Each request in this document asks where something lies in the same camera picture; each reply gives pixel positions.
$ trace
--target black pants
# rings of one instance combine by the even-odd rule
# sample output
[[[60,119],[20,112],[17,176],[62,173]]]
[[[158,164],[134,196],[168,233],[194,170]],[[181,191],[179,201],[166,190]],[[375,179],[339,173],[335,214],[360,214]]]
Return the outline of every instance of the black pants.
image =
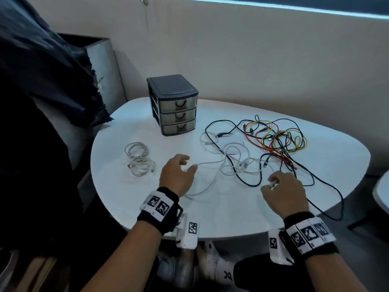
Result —
[[[249,291],[314,292],[305,264],[281,265],[272,262],[269,253],[246,258],[236,263],[234,280],[238,288]]]

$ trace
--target floor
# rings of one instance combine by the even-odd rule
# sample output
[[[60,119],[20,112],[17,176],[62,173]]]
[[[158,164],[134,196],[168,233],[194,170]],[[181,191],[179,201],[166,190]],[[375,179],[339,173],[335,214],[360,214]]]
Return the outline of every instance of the floor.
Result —
[[[341,222],[323,218],[337,238],[337,246],[345,261],[367,287],[369,292],[389,291],[389,236],[387,230],[375,221],[371,221],[354,231],[347,225],[363,218],[366,211],[377,205],[372,198],[372,189],[377,182],[373,176],[365,177],[346,201],[345,216]],[[94,194],[94,187],[89,177],[80,188],[81,196],[89,198]],[[328,211],[337,216],[339,206]],[[267,234],[215,242],[216,248],[227,260],[238,261],[243,258],[268,252]],[[212,287],[212,291],[243,291],[236,287]]]

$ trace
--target black bag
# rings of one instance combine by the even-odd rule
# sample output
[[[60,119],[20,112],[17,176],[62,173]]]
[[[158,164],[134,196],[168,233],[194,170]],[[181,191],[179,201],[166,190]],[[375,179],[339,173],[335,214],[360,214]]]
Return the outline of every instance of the black bag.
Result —
[[[0,0],[0,70],[76,126],[112,120],[86,50],[64,41],[26,0]]]

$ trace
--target wall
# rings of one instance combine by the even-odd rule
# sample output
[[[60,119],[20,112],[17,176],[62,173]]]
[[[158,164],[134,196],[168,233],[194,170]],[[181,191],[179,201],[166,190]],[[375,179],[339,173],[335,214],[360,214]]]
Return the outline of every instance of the wall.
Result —
[[[147,77],[181,73],[201,98],[346,132],[372,153],[369,172],[389,168],[389,20],[189,0],[29,1],[56,31],[111,38],[129,99],[147,96]]]

